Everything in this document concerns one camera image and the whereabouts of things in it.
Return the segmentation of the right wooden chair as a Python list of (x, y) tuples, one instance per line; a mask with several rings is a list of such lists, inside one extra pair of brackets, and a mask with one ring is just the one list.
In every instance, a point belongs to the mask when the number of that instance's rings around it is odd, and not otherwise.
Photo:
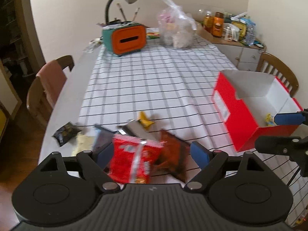
[(291, 97), (294, 97), (299, 89), (299, 82), (293, 71), (280, 59), (269, 53), (262, 53), (256, 71), (276, 76), (287, 88)]

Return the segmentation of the wooden chair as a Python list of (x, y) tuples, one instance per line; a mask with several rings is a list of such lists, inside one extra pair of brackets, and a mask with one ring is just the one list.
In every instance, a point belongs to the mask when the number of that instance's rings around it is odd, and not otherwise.
[[(57, 60), (63, 72), (65, 68), (68, 68), (70, 71), (72, 71), (75, 65), (71, 55), (65, 55), (54, 60)], [(31, 116), (39, 123), (42, 128), (46, 128), (53, 108), (48, 102), (41, 81), (37, 76), (35, 77), (28, 90), (26, 105)]]
[(280, 59), (269, 53), (262, 53), (256, 71), (276, 76), (287, 88), (291, 97), (294, 97), (299, 89), (299, 82), (293, 71)]

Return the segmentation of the cream snack packet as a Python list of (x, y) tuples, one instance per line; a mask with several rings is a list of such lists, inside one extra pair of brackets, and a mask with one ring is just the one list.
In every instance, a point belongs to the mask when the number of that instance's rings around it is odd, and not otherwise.
[(93, 150), (93, 145), (95, 142), (94, 136), (87, 136), (81, 133), (77, 134), (77, 146), (73, 148), (72, 156), (75, 157), (79, 152), (86, 150)]

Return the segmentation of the clear water bottle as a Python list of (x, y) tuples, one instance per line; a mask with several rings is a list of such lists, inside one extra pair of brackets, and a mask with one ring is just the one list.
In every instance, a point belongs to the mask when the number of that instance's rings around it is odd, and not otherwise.
[(246, 35), (245, 35), (245, 44), (252, 46), (255, 41), (255, 23), (247, 24)]

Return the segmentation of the clear plastic bag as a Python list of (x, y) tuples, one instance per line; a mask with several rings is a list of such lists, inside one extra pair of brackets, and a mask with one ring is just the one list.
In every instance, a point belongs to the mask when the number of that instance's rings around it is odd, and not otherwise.
[(174, 49), (189, 48), (197, 30), (195, 20), (173, 0), (162, 1), (167, 8), (161, 10), (157, 16), (160, 44)]

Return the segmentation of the orange teal tissue box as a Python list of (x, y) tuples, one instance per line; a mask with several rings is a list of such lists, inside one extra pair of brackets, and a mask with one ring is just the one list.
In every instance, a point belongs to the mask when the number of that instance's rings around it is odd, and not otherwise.
[(111, 24), (102, 28), (102, 40), (117, 56), (140, 51), (147, 42), (146, 27), (133, 21)]

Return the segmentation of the red chip bag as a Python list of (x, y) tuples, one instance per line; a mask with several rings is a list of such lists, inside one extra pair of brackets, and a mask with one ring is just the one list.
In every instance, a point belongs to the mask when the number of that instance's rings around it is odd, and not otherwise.
[(158, 141), (115, 134), (109, 176), (120, 184), (148, 184), (153, 165), (162, 151)]

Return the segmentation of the dark brown snack bag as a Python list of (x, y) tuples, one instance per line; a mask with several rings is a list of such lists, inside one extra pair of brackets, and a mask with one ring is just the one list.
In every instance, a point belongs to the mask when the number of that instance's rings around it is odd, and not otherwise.
[(162, 150), (153, 167), (151, 177), (170, 174), (181, 182), (186, 182), (186, 163), (189, 144), (165, 129), (160, 130)]

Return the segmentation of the grey silver snack packet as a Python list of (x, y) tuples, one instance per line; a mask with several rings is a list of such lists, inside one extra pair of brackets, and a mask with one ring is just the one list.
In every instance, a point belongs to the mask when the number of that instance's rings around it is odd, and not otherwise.
[(135, 119), (129, 120), (124, 125), (117, 126), (117, 131), (121, 135), (128, 135), (132, 137), (138, 137), (144, 140), (153, 140), (158, 141), (158, 139), (149, 133), (139, 121), (136, 121)]

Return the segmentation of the yellow black snack packet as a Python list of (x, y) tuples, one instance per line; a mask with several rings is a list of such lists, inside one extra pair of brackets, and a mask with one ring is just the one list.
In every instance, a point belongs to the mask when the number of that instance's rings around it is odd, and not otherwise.
[(265, 117), (266, 126), (276, 126), (274, 116), (272, 114), (267, 114)]

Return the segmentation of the left wooden chair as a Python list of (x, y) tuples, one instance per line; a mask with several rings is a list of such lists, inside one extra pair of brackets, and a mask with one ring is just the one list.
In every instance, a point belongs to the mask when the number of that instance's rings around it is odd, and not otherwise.
[[(75, 65), (71, 55), (65, 55), (54, 60), (57, 60), (63, 72), (65, 68), (68, 68), (70, 71), (72, 71)], [(39, 123), (42, 128), (46, 128), (53, 108), (48, 102), (41, 81), (37, 76), (35, 77), (28, 90), (26, 105), (31, 116)]]

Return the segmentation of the white side cabinet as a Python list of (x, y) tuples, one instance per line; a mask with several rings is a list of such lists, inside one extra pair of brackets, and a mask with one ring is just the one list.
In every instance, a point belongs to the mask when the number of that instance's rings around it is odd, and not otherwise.
[(207, 32), (201, 23), (198, 21), (196, 33), (203, 37), (204, 39), (210, 41), (214, 44), (219, 51), (226, 55), (226, 57), (239, 69), (246, 71), (256, 71), (260, 56), (262, 52), (266, 50), (264, 47), (259, 48), (257, 46), (244, 46), (240, 42), (228, 42), (223, 38), (213, 37), (209, 32)]

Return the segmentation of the red cardboard box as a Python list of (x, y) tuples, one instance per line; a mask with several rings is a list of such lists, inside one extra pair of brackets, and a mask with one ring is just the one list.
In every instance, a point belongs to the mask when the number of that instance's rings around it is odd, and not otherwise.
[(290, 136), (297, 125), (269, 126), (266, 117), (302, 110), (276, 76), (252, 71), (221, 71), (212, 101), (237, 152), (254, 148), (260, 136)]

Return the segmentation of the checkered white tablecloth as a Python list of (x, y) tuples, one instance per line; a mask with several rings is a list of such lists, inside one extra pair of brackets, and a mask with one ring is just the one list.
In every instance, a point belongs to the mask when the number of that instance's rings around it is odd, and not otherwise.
[(219, 73), (238, 70), (216, 46), (195, 36), (189, 49), (172, 49), (149, 40), (139, 52), (116, 56), (100, 49), (79, 114), (93, 134), (94, 125), (115, 131), (144, 111), (155, 123), (158, 140), (165, 129), (187, 143), (210, 151), (237, 152), (212, 101)]

